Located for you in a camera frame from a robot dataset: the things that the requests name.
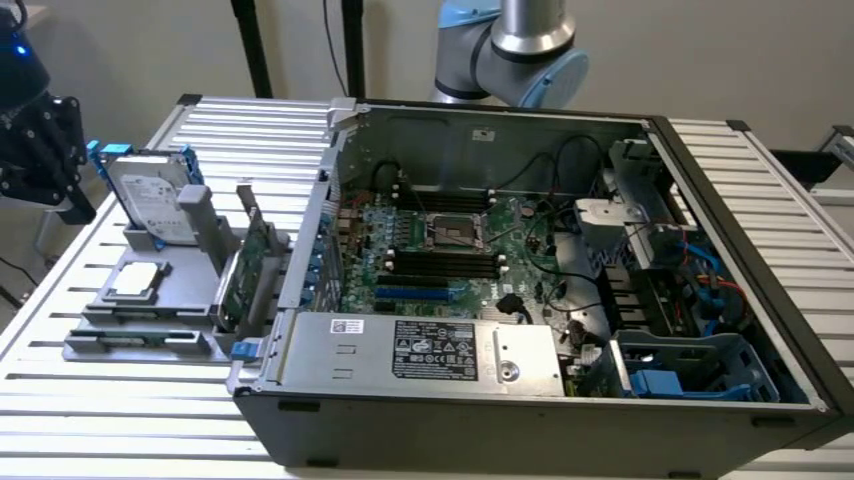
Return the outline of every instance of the hard drive label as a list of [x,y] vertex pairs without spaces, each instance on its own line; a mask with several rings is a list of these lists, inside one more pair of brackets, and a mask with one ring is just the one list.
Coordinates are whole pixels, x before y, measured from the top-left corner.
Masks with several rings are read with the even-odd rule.
[[395,377],[477,381],[473,324],[397,320],[393,342]]
[[196,243],[186,214],[177,205],[177,191],[158,177],[121,175],[129,208],[140,225],[166,243]]

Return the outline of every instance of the barcode sticker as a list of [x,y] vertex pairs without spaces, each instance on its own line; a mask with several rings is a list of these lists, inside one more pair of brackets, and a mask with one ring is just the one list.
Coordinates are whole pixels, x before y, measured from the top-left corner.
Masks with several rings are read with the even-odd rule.
[[332,319],[330,333],[361,333],[364,331],[364,320],[360,318]]

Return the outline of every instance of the green circuit board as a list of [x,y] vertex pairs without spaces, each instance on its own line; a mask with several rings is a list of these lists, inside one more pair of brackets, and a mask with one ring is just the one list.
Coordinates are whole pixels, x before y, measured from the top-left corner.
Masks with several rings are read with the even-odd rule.
[[233,260],[233,273],[222,295],[221,316],[228,325],[238,325],[249,314],[268,249],[266,225],[260,212],[253,210],[242,246]]
[[[347,221],[345,231],[339,230],[345,272],[341,312],[507,320],[508,317],[493,307],[505,294],[515,293],[525,304],[535,304],[536,284],[541,282],[549,285],[553,278],[536,270],[525,259],[525,234],[539,216],[528,215],[525,218],[521,214],[523,206],[528,207],[525,212],[531,213],[529,206],[535,204],[531,199],[515,196],[497,197],[496,203],[484,213],[459,214],[397,209],[381,197],[357,201],[364,198],[363,192],[353,192],[345,196],[341,209],[345,218],[339,217],[339,226],[340,220]],[[463,245],[435,234],[431,244],[428,225],[431,222],[437,225],[437,220],[444,221],[449,225],[448,228],[452,228],[453,224],[463,228],[479,222],[480,246]],[[535,231],[531,232],[531,238],[543,245],[545,231],[545,222],[539,222]],[[447,278],[449,301],[395,300],[393,312],[375,312],[377,277],[388,274],[384,259],[391,247],[401,252],[503,255],[507,271],[499,278]],[[536,255],[535,259],[544,267],[556,269],[552,256]]]

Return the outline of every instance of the black cable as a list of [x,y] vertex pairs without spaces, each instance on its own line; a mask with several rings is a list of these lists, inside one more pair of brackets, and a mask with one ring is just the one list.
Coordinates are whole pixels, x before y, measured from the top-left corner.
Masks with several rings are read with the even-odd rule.
[[376,192],[376,175],[379,174],[379,170],[385,165],[393,165],[395,168],[397,169],[397,172],[401,170],[400,162],[397,162],[393,159],[385,159],[376,162],[376,165],[373,165],[373,170],[371,170],[371,182],[368,183],[368,190],[371,192]]
[[593,144],[593,146],[596,147],[596,152],[599,153],[599,169],[604,170],[608,157],[607,157],[607,154],[604,153],[604,149],[601,148],[601,144],[599,143],[599,141],[592,136],[584,133],[580,133],[577,135],[571,135],[563,140],[563,142],[560,142],[560,146],[557,147],[557,152],[555,153],[555,157],[553,157],[555,158],[555,171],[553,171],[555,179],[553,180],[557,185],[560,185],[560,173],[557,170],[557,165],[560,163],[560,155],[563,154],[563,150],[565,149],[565,147],[576,140],[587,140]]
[[539,225],[539,223],[543,221],[543,219],[548,218],[551,215],[559,215],[563,212],[567,212],[572,209],[572,207],[568,208],[561,208],[560,210],[555,210],[552,213],[549,213],[548,215],[541,215],[531,224],[531,228],[528,228],[528,232],[524,236],[524,245],[523,245],[523,249],[524,249],[524,257],[525,260],[528,261],[528,263],[531,264],[531,266],[533,266],[533,268],[536,268],[540,272],[545,272],[549,273],[552,275],[560,275],[564,277],[575,277],[575,278],[583,278],[584,280],[587,280],[589,283],[592,283],[593,285],[596,285],[596,287],[599,286],[596,283],[596,280],[587,276],[583,275],[580,273],[572,273],[572,272],[563,272],[560,270],[552,270],[549,268],[543,267],[539,263],[536,263],[536,261],[533,260],[533,258],[531,258],[531,252],[529,249],[527,248],[527,243],[528,243],[528,238],[531,238],[531,235],[533,233],[533,230],[536,229],[536,226]]
[[519,308],[519,313],[524,317],[524,323],[527,323],[528,325],[533,325],[533,317],[531,317],[531,312],[528,312],[528,309],[524,307]]
[[344,87],[344,79],[341,78],[341,72],[337,69],[337,57],[334,56],[334,47],[332,46],[332,33],[329,32],[329,9],[326,0],[322,0],[322,28],[325,29],[325,41],[329,45],[329,57],[332,57],[332,67],[334,67],[334,76],[337,77],[337,84],[341,87],[341,92],[347,96],[347,88]]
[[21,12],[21,19],[12,25],[12,33],[20,31],[26,25],[26,20],[29,20],[29,12],[26,12],[26,6],[24,5],[24,0],[14,0],[14,5]]
[[24,268],[21,268],[21,267],[18,267],[17,265],[14,265],[12,262],[9,262],[9,261],[8,261],[5,258],[2,258],[2,257],[0,257],[0,262],[5,263],[5,264],[6,264],[6,266],[8,266],[9,268],[13,268],[13,269],[14,269],[14,270],[17,270],[18,272],[21,272],[21,273],[26,276],[26,278],[29,279],[29,281],[32,282],[32,284],[33,284],[36,287],[38,286],[38,282],[36,282],[36,280],[32,278],[32,275],[29,275],[29,272],[28,272]]
[[655,225],[653,222],[649,223],[644,223],[643,225],[640,225],[639,227],[635,228],[635,231],[631,232],[627,236],[625,236],[625,242],[628,242],[628,240],[631,240],[631,237],[633,237],[636,234],[640,233],[640,231],[648,227],[651,227],[652,225]]
[[2,297],[6,302],[9,302],[9,305],[12,305],[12,308],[14,310],[20,310],[24,306],[21,301],[14,298],[14,295],[12,295],[12,293],[5,289],[2,285],[0,285],[0,297]]
[[524,174],[524,172],[528,171],[528,169],[531,168],[531,166],[533,165],[533,162],[536,162],[536,160],[544,157],[548,161],[552,162],[552,164],[555,165],[555,170],[556,170],[556,165],[557,162],[555,161],[555,159],[552,158],[552,156],[545,153],[545,152],[537,152],[532,157],[531,160],[528,160],[528,163],[524,165],[524,167],[521,167],[521,170],[519,170],[519,172],[509,178],[509,180],[507,180],[505,182],[501,182],[500,185],[497,185],[495,187],[495,190],[500,190],[503,189],[507,185],[509,185],[512,182],[515,182],[516,180],[519,180],[519,177]]
[[561,283],[564,283],[564,282],[557,282],[555,284],[555,286],[551,287],[551,290],[548,290],[548,293],[545,294],[545,300],[544,300],[543,303],[545,305],[548,305],[548,308],[551,308],[556,312],[572,313],[572,312],[580,312],[581,310],[587,310],[588,308],[592,308],[592,307],[601,306],[601,302],[595,302],[595,303],[591,303],[589,305],[584,305],[583,307],[577,307],[577,308],[559,308],[559,307],[555,307],[553,303],[551,303],[551,297],[553,296],[555,291],[557,291],[557,288],[559,288]]

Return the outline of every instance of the white wall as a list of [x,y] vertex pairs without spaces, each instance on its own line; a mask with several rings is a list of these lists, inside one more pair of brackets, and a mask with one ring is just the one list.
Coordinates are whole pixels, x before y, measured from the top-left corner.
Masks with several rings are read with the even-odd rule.
[[228,0],[26,0],[50,92],[81,101],[89,138],[144,145],[182,93],[252,95]]
[[[337,3],[329,0],[333,25]],[[854,123],[851,0],[567,3],[577,46],[591,55],[572,108],[736,118],[766,143],[787,148],[811,148],[830,124]],[[439,4],[365,0],[369,96],[425,98]],[[266,28],[266,43],[285,64],[277,91],[292,98],[337,94],[328,58],[305,53],[325,47],[320,0],[268,0],[265,6],[266,25],[278,25],[274,33]]]
[[[86,132],[144,140],[181,92],[250,95],[228,0],[30,0],[53,91],[82,100]],[[340,94],[321,0],[257,0],[278,96]],[[329,1],[343,68],[339,0]],[[368,95],[424,99],[439,0],[365,0]],[[775,147],[854,124],[854,1],[568,0],[592,65],[572,108],[748,122]]]

